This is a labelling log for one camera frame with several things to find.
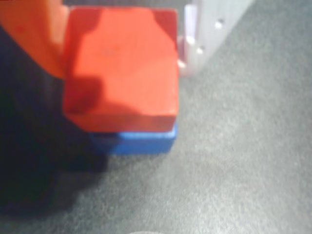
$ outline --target block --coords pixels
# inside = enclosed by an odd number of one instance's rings
[[[168,132],[178,113],[177,13],[75,7],[66,30],[64,114],[88,132]]]
[[[96,147],[104,154],[139,155],[162,154],[170,151],[177,136],[177,125],[164,133],[125,132],[90,134]]]

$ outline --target red block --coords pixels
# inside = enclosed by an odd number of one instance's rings
[[[166,132],[178,113],[175,10],[75,7],[63,111],[88,132]]]

